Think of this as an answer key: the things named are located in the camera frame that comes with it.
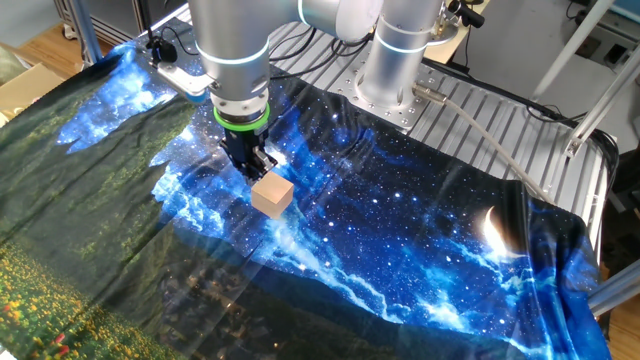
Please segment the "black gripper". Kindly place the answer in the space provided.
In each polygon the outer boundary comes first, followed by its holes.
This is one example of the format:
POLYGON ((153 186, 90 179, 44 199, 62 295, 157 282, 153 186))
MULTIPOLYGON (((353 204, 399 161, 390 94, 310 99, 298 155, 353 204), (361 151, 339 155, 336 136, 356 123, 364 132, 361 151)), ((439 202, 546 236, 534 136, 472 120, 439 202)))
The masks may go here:
POLYGON ((226 129, 220 146, 233 166, 247 179, 262 179, 278 164, 264 151, 267 137, 266 127, 248 131, 226 129))

